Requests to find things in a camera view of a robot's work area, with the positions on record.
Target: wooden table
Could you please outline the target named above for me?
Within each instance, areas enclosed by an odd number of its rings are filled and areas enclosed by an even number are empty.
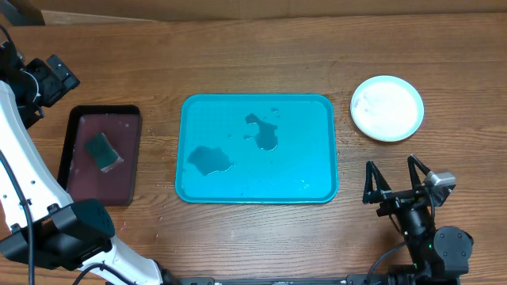
[[[438,226],[475,238],[463,284],[505,283],[507,273],[507,14],[308,18],[12,28],[28,59],[56,53],[81,79],[29,130],[56,175],[76,105],[138,105],[143,137],[135,199],[110,207],[122,240],[177,276],[220,279],[365,273],[402,239],[376,205],[363,205],[373,159],[393,189],[407,189],[406,157],[451,169],[458,185]],[[425,120],[398,143],[370,140],[349,115],[354,89],[379,74],[421,93]],[[189,204],[174,192],[180,108],[194,93],[322,93],[334,103],[340,192],[304,206]],[[9,232],[0,227],[0,235]],[[388,264],[410,262],[406,250]],[[36,270],[38,284],[77,272]],[[0,260],[2,283],[27,266]],[[89,276],[86,284],[103,284]]]

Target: blue tray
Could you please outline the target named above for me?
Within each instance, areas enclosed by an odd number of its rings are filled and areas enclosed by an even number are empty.
[[[334,112],[318,94],[197,94],[181,110],[176,192],[190,203],[326,203]]]

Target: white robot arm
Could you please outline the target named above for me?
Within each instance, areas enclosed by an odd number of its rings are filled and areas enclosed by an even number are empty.
[[[0,251],[10,260],[28,263],[32,243],[35,244],[33,264],[37,267],[78,268],[117,285],[167,284],[162,276],[164,270],[154,260],[140,256],[114,234],[111,219],[98,201],[73,203],[30,139],[27,127],[43,116],[41,106],[51,107],[79,84],[57,57],[52,56],[48,62],[54,72],[39,59],[24,66],[11,39],[0,47],[0,152],[3,154],[0,201],[12,232],[0,241]],[[54,92],[44,86],[55,81],[59,85]],[[29,240],[27,216],[14,181],[27,201],[35,241]],[[93,216],[91,211],[101,215]],[[101,228],[101,222],[109,227]]]

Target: water droplet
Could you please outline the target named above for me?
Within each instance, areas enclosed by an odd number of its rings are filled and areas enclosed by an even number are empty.
[[[217,171],[227,171],[234,165],[219,147],[207,146],[198,146],[189,155],[188,162],[195,165],[204,176]]]
[[[274,112],[278,112],[277,108],[272,108],[272,111],[276,110]],[[254,136],[255,143],[257,144],[257,147],[261,150],[275,150],[278,146],[278,137],[276,136],[275,132],[278,128],[278,126],[270,123],[266,123],[259,119],[255,114],[249,114],[245,121],[247,124],[256,124],[259,126],[259,132]],[[245,139],[251,139],[251,136],[245,135]]]

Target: green sponge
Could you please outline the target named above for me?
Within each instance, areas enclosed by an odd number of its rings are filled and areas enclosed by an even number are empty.
[[[91,154],[98,168],[103,173],[119,165],[124,159],[112,148],[104,133],[95,135],[85,143],[85,148]]]

